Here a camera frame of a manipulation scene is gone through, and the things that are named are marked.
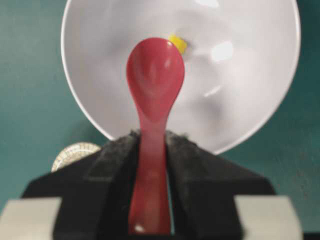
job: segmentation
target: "red spoon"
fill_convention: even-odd
[[[126,78],[141,128],[128,218],[130,234],[170,234],[165,130],[184,77],[183,58],[166,39],[145,39],[128,58]]]

